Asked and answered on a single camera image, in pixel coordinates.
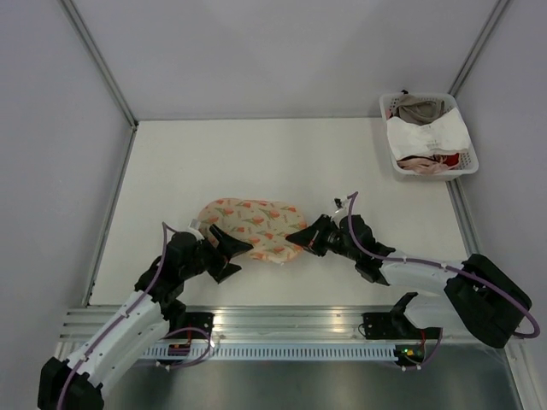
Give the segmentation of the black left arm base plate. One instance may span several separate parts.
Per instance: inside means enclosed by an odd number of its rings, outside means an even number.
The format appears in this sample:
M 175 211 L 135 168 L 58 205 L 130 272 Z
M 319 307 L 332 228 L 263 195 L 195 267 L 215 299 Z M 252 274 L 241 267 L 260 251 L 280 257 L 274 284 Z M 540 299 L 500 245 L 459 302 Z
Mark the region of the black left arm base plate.
M 168 315 L 164 339 L 205 340 L 211 336 L 215 315 L 211 312 L 176 312 Z

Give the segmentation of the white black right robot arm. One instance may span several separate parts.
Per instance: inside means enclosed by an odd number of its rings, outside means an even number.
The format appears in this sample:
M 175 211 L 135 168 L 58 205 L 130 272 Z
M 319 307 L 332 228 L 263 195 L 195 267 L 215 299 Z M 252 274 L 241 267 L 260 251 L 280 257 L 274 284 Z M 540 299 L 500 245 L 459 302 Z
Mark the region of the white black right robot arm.
M 353 261 L 371 284 L 409 288 L 381 315 L 388 337 L 411 339 L 424 331 L 436 338 L 443 330 L 463 331 L 500 349 L 519 336 L 532 307 L 527 294 L 483 255 L 447 264 L 407 256 L 378 242 L 359 215 L 340 221 L 322 215 L 286 239 L 312 255 L 333 252 Z

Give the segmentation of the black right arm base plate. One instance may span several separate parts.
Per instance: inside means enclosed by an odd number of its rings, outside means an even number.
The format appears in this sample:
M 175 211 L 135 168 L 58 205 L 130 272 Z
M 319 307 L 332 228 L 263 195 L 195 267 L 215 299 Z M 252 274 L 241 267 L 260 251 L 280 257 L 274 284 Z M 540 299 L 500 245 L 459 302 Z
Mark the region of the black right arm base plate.
M 362 328 L 367 340 L 421 340 L 421 331 L 399 314 L 364 313 Z

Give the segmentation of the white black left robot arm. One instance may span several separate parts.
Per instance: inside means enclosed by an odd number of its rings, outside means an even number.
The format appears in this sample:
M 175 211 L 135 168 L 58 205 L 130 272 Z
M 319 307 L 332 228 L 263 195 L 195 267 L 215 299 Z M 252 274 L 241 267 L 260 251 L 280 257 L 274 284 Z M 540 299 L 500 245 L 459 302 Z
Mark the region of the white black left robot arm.
M 134 285 L 117 312 L 66 359 L 50 358 L 38 384 L 40 409 L 102 409 L 107 394 L 160 340 L 185 332 L 186 306 L 179 301 L 185 281 L 206 272 L 216 283 L 240 271 L 232 258 L 253 249 L 212 225 L 211 243 L 189 226 L 162 227 L 162 253 Z

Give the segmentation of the floral mesh laundry bag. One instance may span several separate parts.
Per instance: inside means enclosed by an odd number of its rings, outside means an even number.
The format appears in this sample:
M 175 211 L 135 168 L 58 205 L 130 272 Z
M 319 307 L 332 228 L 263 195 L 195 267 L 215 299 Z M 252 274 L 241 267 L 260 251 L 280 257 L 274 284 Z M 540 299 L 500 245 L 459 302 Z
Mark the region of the floral mesh laundry bag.
M 252 245 L 247 255 L 257 261 L 284 264 L 301 252 L 286 237 L 305 229 L 303 213 L 286 202 L 221 198 L 210 202 L 198 214 L 199 231 L 214 245 L 212 225 L 228 235 Z

